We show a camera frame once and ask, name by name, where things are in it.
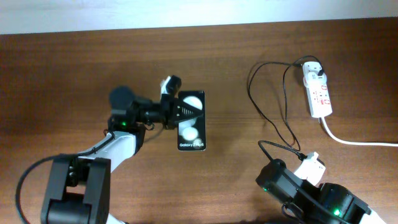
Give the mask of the black Galaxy smartphone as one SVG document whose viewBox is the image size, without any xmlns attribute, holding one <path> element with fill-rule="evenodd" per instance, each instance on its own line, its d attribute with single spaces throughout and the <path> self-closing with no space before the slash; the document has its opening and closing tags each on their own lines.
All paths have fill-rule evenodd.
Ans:
<svg viewBox="0 0 398 224">
<path fill-rule="evenodd" d="M 186 104 L 203 112 L 201 117 L 178 124 L 177 149 L 179 151 L 204 151 L 206 149 L 205 92 L 181 91 L 178 97 Z"/>
</svg>

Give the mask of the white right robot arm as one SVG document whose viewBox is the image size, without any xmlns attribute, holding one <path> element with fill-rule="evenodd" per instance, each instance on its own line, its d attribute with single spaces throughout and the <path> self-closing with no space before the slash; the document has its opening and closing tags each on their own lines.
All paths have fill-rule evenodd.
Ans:
<svg viewBox="0 0 398 224">
<path fill-rule="evenodd" d="M 324 183 L 316 187 L 297 177 L 280 159 L 262 168 L 256 183 L 300 223 L 377 224 L 385 221 L 346 187 Z"/>
</svg>

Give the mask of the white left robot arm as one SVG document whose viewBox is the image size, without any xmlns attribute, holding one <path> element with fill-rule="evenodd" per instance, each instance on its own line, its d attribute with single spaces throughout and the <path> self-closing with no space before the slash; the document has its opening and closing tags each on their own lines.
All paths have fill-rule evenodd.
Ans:
<svg viewBox="0 0 398 224">
<path fill-rule="evenodd" d="M 206 148 L 203 90 L 167 87 L 154 102 L 119 86 L 109 101 L 112 112 L 104 139 L 85 151 L 53 159 L 41 223 L 120 223 L 109 212 L 111 173 L 139 152 L 149 125 L 177 129 L 180 151 Z"/>
</svg>

